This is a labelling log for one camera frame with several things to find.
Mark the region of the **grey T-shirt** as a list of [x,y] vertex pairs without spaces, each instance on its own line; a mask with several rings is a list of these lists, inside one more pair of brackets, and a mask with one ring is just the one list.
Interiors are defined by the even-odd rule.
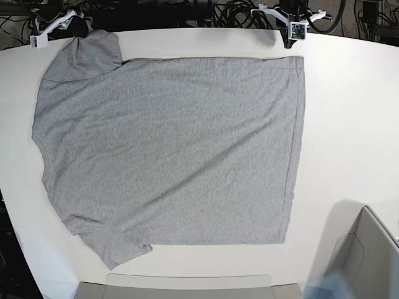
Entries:
[[43,75],[32,140],[50,204],[112,269],[154,245],[283,243],[304,114],[302,57],[123,60],[93,31]]

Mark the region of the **grey chair front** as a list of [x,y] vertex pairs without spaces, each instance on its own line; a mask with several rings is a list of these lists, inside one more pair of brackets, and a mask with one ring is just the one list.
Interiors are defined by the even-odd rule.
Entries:
[[296,283],[273,285],[268,275],[155,277],[111,273],[106,283],[80,282],[75,298],[302,298]]

